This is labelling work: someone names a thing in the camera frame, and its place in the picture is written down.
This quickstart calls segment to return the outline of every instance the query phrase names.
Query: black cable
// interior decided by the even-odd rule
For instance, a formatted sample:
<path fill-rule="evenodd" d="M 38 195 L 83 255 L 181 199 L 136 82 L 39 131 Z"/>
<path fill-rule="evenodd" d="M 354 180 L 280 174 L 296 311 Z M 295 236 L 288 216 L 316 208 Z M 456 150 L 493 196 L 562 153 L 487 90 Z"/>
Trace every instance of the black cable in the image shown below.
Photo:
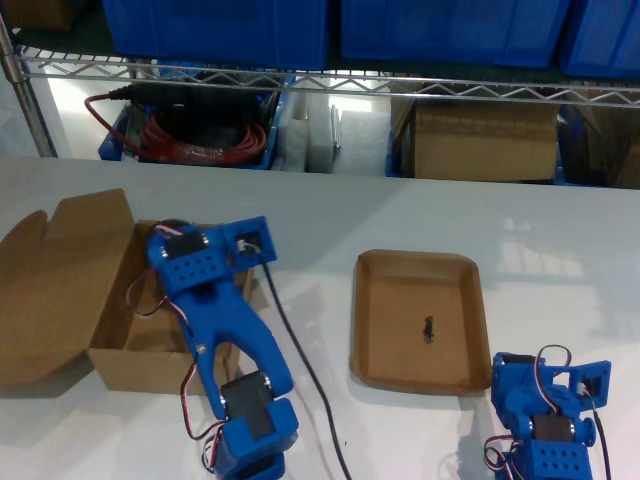
<path fill-rule="evenodd" d="M 338 434 L 336 432 L 336 426 L 333 422 L 333 414 L 331 413 L 331 406 L 329 405 L 329 400 L 327 399 L 327 395 L 324 393 L 322 385 L 320 385 L 320 381 L 318 380 L 318 377 L 316 377 L 316 374 L 313 371 L 311 364 L 309 363 L 309 359 L 307 358 L 304 351 L 302 350 L 302 347 L 300 346 L 300 342 L 298 342 L 298 338 L 296 337 L 296 334 L 293 332 L 293 329 L 291 328 L 291 324 L 287 319 L 287 315 L 284 313 L 284 309 L 282 308 L 282 304 L 280 303 L 278 292 L 276 292 L 276 287 L 273 283 L 273 278 L 271 278 L 271 272 L 269 271 L 267 262 L 264 259 L 264 256 L 262 255 L 262 253 L 261 252 L 258 252 L 258 253 L 260 255 L 260 263 L 262 264 L 262 268 L 264 269 L 264 274 L 267 277 L 267 282 L 269 282 L 269 288 L 271 289 L 273 300 L 276 302 L 276 307 L 278 307 L 278 312 L 282 317 L 282 322 L 284 323 L 284 326 L 287 329 L 287 332 L 289 332 L 289 336 L 291 337 L 293 344 L 296 346 L 296 350 L 298 350 L 298 353 L 300 354 L 300 358 L 302 358 L 302 362 L 307 367 L 307 370 L 309 371 L 309 375 L 311 375 L 311 379 L 313 380 L 313 383 L 315 383 L 316 388 L 318 389 L 318 393 L 320 394 L 320 397 L 322 397 L 322 402 L 324 403 L 324 407 L 327 410 L 327 418 L 329 419 L 329 428 L 331 429 L 331 438 L 333 440 L 333 446 L 336 449 L 336 455 L 338 455 L 338 461 L 340 462 L 340 466 L 342 467 L 344 476 L 346 477 L 347 480 L 351 480 L 351 474 L 349 473 L 347 464 L 345 463 L 344 457 L 342 456 L 342 450 L 340 449 L 340 441 L 338 440 Z"/>
<path fill-rule="evenodd" d="M 604 428 L 602 427 L 602 422 L 600 421 L 600 415 L 594 409 L 593 410 L 593 419 L 596 421 L 596 427 L 598 428 L 598 435 L 600 435 L 600 443 L 602 444 L 602 455 L 604 456 L 604 470 L 607 475 L 607 480 L 611 480 L 611 467 L 609 465 L 609 450 L 607 449 L 607 440 L 604 437 Z"/>

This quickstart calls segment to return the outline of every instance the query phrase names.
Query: cardboard tray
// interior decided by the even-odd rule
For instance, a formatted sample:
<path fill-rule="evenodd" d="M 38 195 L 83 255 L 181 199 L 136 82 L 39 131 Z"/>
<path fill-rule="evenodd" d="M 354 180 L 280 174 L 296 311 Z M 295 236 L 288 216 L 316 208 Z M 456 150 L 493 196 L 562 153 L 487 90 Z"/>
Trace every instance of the cardboard tray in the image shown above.
<path fill-rule="evenodd" d="M 371 250 L 360 255 L 356 270 L 351 370 L 362 381 L 438 394 L 491 386 L 474 262 L 460 255 Z"/>
<path fill-rule="evenodd" d="M 44 383 L 59 395 L 61 374 L 87 357 L 112 390 L 179 393 L 193 360 L 175 316 L 142 319 L 125 305 L 152 226 L 135 223 L 124 192 L 111 190 L 65 199 L 50 220 L 35 212 L 9 232 L 0 243 L 0 394 L 47 396 Z M 251 272 L 236 278 L 247 301 L 251 282 Z M 161 292 L 153 277 L 140 283 L 132 300 L 148 311 Z M 234 345 L 217 348 L 219 385 L 235 378 L 238 357 Z M 9 388 L 19 386 L 33 388 Z M 204 393 L 198 377 L 189 393 Z"/>

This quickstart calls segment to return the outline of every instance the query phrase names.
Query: open cardboard box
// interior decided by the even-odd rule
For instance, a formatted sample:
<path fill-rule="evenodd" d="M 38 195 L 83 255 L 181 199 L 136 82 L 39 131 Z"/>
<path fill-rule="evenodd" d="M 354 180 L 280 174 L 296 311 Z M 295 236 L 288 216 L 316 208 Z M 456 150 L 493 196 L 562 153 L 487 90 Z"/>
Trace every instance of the open cardboard box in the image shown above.
<path fill-rule="evenodd" d="M 142 319 L 125 304 L 127 288 L 144 271 L 152 225 L 135 223 L 124 192 L 110 190 L 61 201 L 49 222 L 45 212 L 35 212 L 4 238 L 1 392 L 28 396 L 43 391 L 38 385 L 44 384 L 49 386 L 44 391 L 60 394 L 61 384 L 74 383 L 66 378 L 68 372 L 86 374 L 86 368 L 74 366 L 88 353 L 112 390 L 179 393 L 192 357 L 174 314 L 160 309 Z M 251 273 L 237 279 L 247 300 L 251 280 Z M 139 310 L 149 310 L 161 293 L 152 276 L 140 283 L 132 300 Z M 219 385 L 235 377 L 238 357 L 235 345 L 217 349 Z M 204 393 L 199 379 L 191 382 L 189 393 Z"/>

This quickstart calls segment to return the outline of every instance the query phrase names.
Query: metal pole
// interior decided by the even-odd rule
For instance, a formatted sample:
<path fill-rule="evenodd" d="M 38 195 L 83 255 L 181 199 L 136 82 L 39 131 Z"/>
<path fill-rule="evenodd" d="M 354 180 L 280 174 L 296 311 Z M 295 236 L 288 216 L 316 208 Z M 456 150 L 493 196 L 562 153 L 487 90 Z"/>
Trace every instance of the metal pole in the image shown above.
<path fill-rule="evenodd" d="M 38 153 L 41 157 L 57 157 L 58 155 L 56 154 L 53 140 L 42 116 L 38 99 L 31 86 L 31 81 L 24 75 L 20 58 L 11 44 L 9 32 L 1 14 L 0 53 L 2 70 L 4 70 L 4 75 L 9 83 L 13 85 L 18 103 L 20 104 L 20 108 L 22 108 L 24 118 L 27 120 L 27 125 L 29 125 L 29 130 L 31 130 L 31 136 L 36 144 Z"/>

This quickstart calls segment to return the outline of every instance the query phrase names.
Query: shelf rail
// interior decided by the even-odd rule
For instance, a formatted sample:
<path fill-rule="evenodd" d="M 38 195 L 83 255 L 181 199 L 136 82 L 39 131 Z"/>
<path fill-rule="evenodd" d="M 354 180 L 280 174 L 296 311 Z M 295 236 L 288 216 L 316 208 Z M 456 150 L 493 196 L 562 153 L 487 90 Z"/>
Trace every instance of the shelf rail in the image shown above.
<path fill-rule="evenodd" d="M 20 58 L 30 78 L 73 78 L 174 84 L 261 91 L 414 97 L 443 100 L 499 101 L 640 108 L 640 85 L 494 82 L 428 78 L 381 71 L 291 71 L 243 69 L 238 66 L 169 65 L 155 60 L 130 60 L 56 53 L 22 47 Z"/>

